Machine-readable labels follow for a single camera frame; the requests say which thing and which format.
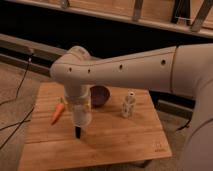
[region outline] wooden cutting board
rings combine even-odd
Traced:
[[[71,114],[51,126],[51,114],[63,87],[43,83],[29,123],[19,171],[44,171],[170,157],[171,150],[148,91],[109,87],[111,97],[92,110],[93,120],[76,139]],[[132,117],[121,116],[129,91],[136,94]]]

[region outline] floor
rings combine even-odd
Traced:
[[[0,103],[14,98],[17,86],[24,74],[24,69],[0,63]],[[0,128],[22,120],[35,103],[39,85],[51,81],[50,78],[33,72],[28,72],[16,101],[0,106]],[[178,166],[181,149],[187,130],[176,131],[186,123],[186,119],[158,110],[166,136],[171,146],[173,157],[153,160],[145,169],[135,164],[116,164],[70,171],[175,171]],[[28,123],[24,123],[8,143],[0,150],[0,170],[16,171],[22,153]],[[15,127],[0,131],[0,146]]]

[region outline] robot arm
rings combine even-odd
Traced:
[[[185,170],[212,170],[213,44],[170,47],[98,61],[81,47],[71,48],[51,67],[65,96],[81,104],[87,84],[143,88],[196,99],[192,125],[182,155]]]

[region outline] orange carrot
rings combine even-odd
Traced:
[[[57,104],[55,111],[52,114],[51,125],[54,125],[59,120],[64,110],[65,110],[65,104],[61,100],[61,102]]]

